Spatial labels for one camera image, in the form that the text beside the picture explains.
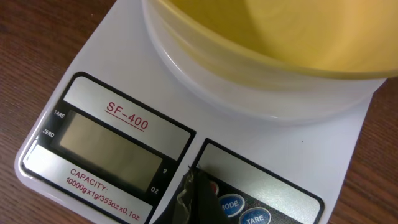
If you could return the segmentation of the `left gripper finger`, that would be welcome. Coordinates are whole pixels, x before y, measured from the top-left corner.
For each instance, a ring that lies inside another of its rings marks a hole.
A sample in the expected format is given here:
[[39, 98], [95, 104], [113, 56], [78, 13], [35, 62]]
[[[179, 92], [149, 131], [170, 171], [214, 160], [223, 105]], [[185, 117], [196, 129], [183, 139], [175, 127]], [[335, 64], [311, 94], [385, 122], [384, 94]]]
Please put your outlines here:
[[154, 224], [229, 224], [208, 176], [194, 167], [184, 175]]

